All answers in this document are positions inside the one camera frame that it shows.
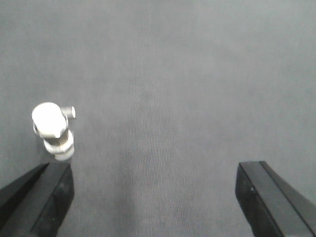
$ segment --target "gray carpet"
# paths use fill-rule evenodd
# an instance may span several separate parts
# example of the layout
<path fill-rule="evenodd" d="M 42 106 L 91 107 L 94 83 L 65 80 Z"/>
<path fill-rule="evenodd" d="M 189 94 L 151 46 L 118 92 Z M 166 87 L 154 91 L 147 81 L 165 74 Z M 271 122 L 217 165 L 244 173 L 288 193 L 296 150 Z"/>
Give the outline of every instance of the gray carpet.
<path fill-rule="evenodd" d="M 237 164 L 316 203 L 316 2 L 0 2 L 0 187 L 51 158 L 41 102 L 73 105 L 59 237 L 251 237 Z"/>

